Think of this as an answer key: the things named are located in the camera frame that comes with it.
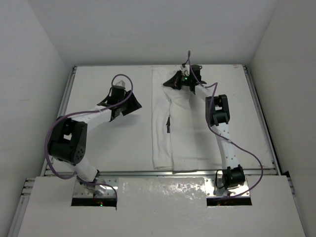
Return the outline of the white printed t-shirt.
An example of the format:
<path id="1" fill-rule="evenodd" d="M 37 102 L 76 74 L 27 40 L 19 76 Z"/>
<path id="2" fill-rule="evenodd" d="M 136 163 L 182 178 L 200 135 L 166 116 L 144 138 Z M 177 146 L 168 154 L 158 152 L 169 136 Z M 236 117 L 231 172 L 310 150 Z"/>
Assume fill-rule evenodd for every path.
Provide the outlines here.
<path id="1" fill-rule="evenodd" d="M 152 71 L 152 144 L 155 169 L 211 170 L 221 167 L 215 136 L 205 121 L 205 102 L 187 87 L 163 86 L 175 70 Z"/>

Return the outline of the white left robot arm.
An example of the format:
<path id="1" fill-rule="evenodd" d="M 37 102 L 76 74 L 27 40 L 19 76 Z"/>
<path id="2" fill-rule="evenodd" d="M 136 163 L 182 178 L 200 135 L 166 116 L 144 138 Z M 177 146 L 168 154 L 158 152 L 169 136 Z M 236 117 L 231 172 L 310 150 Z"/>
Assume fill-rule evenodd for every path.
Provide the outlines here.
<path id="1" fill-rule="evenodd" d="M 106 98 L 93 110 L 75 112 L 56 121 L 46 147 L 48 155 L 70 165 L 80 185 L 84 185 L 90 192 L 101 194 L 102 188 L 112 186 L 97 182 L 98 169 L 84 157 L 88 132 L 140 108 L 142 105 L 132 90 L 127 91 L 122 85 L 113 85 Z"/>

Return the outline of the aluminium table edge rail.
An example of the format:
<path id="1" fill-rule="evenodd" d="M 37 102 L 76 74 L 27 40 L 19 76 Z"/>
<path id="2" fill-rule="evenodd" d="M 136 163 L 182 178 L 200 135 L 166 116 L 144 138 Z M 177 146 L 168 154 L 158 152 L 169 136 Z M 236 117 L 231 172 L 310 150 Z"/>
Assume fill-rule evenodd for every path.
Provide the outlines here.
<path id="1" fill-rule="evenodd" d="M 104 176 L 210 176 L 215 175 L 216 170 L 198 170 L 198 171 L 113 171 L 113 172 L 100 172 Z M 261 175 L 259 169 L 246 169 L 245 175 Z M 263 175 L 277 175 L 275 169 L 264 169 Z"/>

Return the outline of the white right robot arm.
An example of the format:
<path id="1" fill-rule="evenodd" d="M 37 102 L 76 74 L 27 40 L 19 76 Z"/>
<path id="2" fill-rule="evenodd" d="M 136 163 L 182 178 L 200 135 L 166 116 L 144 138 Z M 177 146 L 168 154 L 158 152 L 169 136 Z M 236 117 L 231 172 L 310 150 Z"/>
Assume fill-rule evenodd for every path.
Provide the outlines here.
<path id="1" fill-rule="evenodd" d="M 210 131 L 216 136 L 222 160 L 221 186 L 215 181 L 218 189 L 234 189 L 245 183 L 245 174 L 236 156 L 233 142 L 229 133 L 230 110 L 228 98 L 225 94 L 215 96 L 201 79 L 202 66 L 187 66 L 181 64 L 180 70 L 166 82 L 164 87 L 181 90 L 187 87 L 190 92 L 205 103 L 205 118 Z"/>

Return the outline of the white front cover panel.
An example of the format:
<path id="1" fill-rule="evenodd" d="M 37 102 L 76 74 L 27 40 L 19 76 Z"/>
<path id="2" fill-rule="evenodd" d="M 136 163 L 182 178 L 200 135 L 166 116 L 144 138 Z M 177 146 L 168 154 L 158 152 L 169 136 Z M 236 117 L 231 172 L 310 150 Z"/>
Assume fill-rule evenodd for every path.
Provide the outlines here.
<path id="1" fill-rule="evenodd" d="M 72 206 L 74 180 L 38 177 L 21 237 L 302 237 L 284 176 L 265 176 L 251 205 L 208 206 L 202 178 L 120 178 L 116 207 Z"/>

